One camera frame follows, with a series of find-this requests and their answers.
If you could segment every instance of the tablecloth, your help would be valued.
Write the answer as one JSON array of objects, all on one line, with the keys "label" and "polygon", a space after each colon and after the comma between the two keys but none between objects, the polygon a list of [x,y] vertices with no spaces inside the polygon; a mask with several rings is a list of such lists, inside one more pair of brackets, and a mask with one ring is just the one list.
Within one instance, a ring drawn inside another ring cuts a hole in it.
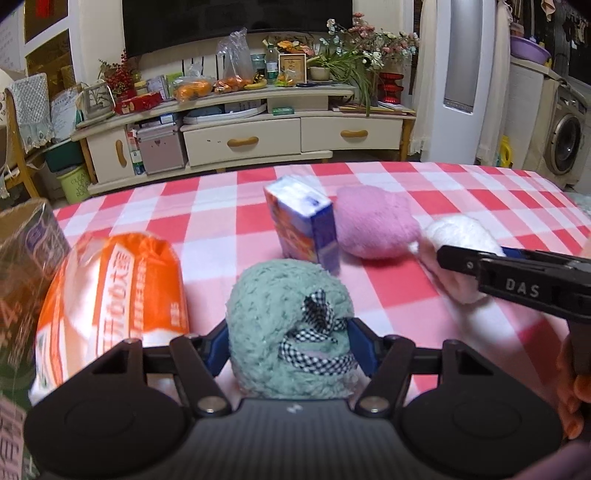
[{"label": "tablecloth", "polygon": [[[170,241],[183,269],[191,328],[207,333],[224,318],[237,276],[281,258],[263,187],[288,174],[332,198],[339,187],[360,184],[399,192],[423,228],[441,216],[465,213],[505,247],[578,254],[591,231],[591,220],[536,173],[434,163],[296,164],[212,174],[92,198],[56,216],[70,242],[85,232],[129,231]],[[553,400],[564,321],[496,299],[460,306],[414,257],[370,262],[343,254],[340,279],[356,315],[380,335],[396,333],[432,348],[460,339]],[[410,397],[435,381],[414,377]],[[228,366],[220,382],[226,392],[235,390]]]}]

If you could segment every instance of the blue box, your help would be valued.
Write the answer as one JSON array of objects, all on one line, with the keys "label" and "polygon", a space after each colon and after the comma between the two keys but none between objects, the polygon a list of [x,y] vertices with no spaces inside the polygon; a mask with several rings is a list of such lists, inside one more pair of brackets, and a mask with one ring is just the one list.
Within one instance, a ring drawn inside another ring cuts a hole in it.
[{"label": "blue box", "polygon": [[295,177],[281,177],[265,188],[265,198],[287,258],[340,271],[339,244],[330,199]]}]

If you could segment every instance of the white curtain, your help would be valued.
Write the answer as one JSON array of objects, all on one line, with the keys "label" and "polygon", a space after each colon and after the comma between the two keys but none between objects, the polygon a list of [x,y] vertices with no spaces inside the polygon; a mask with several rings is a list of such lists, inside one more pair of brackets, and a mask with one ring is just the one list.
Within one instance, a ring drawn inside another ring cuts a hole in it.
[{"label": "white curtain", "polygon": [[496,6],[495,56],[492,63],[491,88],[476,157],[482,165],[496,165],[496,153],[503,138],[511,68],[510,31],[512,15],[504,0]]},{"label": "white curtain", "polygon": [[410,154],[427,148],[433,129],[435,49],[437,41],[437,0],[424,0],[421,12],[421,44],[413,90],[413,109],[417,112]]}]

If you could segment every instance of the checkered ribbon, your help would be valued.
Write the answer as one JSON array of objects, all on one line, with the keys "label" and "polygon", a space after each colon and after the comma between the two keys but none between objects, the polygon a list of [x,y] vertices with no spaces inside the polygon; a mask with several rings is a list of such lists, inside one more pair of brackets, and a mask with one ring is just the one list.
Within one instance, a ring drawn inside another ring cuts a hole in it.
[{"label": "checkered ribbon", "polygon": [[314,375],[343,375],[357,368],[357,361],[350,352],[331,358],[319,358],[307,355],[294,346],[294,343],[303,342],[338,343],[338,340],[332,337],[332,333],[346,330],[347,320],[335,319],[335,313],[326,300],[324,290],[317,290],[306,297],[301,311],[302,320],[311,328],[287,333],[279,345],[279,358]]}]

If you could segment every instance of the picture frame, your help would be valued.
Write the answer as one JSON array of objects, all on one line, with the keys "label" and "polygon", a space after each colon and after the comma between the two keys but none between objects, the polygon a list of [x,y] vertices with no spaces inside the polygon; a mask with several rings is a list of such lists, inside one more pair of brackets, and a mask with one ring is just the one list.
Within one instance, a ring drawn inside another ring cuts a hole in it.
[{"label": "picture frame", "polygon": [[292,70],[295,72],[295,83],[307,83],[306,58],[305,53],[280,53],[279,71]]}]

